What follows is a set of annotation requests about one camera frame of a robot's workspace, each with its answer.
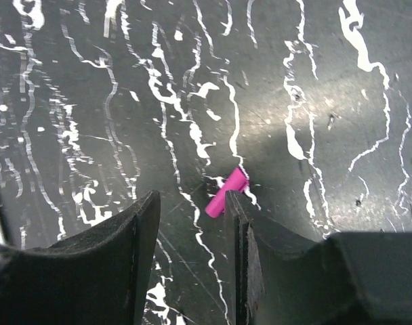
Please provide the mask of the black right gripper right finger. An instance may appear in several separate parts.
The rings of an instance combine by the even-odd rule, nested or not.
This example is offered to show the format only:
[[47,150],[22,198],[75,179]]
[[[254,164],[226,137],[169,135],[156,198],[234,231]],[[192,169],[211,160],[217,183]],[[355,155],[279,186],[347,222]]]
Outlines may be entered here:
[[226,193],[232,324],[412,324],[412,232],[320,242]]

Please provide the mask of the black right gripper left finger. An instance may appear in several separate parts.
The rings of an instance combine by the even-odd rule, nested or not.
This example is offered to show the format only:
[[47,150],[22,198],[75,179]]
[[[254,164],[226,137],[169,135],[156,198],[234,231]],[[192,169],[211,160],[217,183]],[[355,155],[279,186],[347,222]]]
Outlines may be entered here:
[[160,216],[153,190],[47,248],[0,244],[0,324],[140,324]]

